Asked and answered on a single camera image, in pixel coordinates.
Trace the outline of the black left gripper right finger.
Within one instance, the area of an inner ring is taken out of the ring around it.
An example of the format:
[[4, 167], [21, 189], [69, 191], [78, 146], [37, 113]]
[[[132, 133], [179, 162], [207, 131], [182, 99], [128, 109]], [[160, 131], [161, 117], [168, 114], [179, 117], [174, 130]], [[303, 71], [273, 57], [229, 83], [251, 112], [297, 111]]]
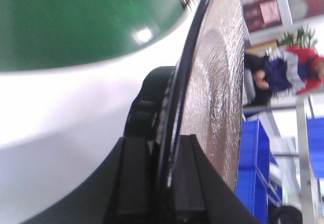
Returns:
[[170, 223], [259, 223], [213, 168], [195, 135], [181, 135]]

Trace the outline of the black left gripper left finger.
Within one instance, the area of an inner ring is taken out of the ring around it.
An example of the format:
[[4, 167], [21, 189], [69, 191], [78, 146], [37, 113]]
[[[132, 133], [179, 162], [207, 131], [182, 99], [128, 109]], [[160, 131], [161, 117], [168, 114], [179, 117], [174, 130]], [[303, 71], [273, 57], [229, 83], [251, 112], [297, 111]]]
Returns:
[[103, 223], [153, 223], [154, 163], [145, 137], [121, 137], [112, 148], [115, 168]]

